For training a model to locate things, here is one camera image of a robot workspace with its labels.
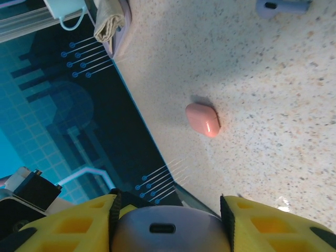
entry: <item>beige cloth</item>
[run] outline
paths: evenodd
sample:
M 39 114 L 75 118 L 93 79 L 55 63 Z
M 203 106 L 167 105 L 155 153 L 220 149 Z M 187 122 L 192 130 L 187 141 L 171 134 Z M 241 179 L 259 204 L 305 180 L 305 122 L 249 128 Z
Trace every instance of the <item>beige cloth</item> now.
M 109 41 L 112 47 L 112 36 L 118 27 L 125 25 L 125 16 L 119 0 L 95 0 L 97 20 L 94 27 L 94 37 L 98 42 Z

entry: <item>blue object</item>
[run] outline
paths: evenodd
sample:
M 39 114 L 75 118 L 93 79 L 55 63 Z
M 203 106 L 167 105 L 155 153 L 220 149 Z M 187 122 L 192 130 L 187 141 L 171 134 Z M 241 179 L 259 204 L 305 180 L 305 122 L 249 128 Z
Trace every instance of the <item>blue object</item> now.
M 258 0 L 256 11 L 261 18 L 271 19 L 278 13 L 305 14 L 311 2 L 290 2 L 283 0 Z

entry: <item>yellow robot part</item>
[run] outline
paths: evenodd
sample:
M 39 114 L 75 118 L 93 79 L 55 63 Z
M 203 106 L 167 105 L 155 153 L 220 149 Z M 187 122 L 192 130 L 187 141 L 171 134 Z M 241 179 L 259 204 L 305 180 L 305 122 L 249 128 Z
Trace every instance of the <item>yellow robot part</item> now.
M 336 235 L 319 223 L 241 197 L 220 203 L 232 252 L 336 252 Z
M 116 195 L 105 195 L 22 228 L 37 231 L 16 252 L 109 252 L 109 211 Z

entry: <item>black connector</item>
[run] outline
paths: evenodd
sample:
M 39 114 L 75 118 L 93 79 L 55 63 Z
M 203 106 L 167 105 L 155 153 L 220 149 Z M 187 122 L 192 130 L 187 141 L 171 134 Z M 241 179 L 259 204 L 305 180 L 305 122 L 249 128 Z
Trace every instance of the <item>black connector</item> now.
M 39 170 L 31 172 L 13 193 L 45 211 L 61 193 L 62 187 L 53 185 L 41 177 L 41 173 Z

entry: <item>pink earbuds case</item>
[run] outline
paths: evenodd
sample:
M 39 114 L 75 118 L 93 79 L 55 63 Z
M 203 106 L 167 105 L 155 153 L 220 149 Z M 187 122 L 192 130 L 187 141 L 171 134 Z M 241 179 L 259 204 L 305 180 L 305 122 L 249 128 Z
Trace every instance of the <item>pink earbuds case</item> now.
M 189 124 L 198 133 L 214 138 L 218 135 L 220 125 L 215 110 L 211 107 L 191 103 L 185 108 Z

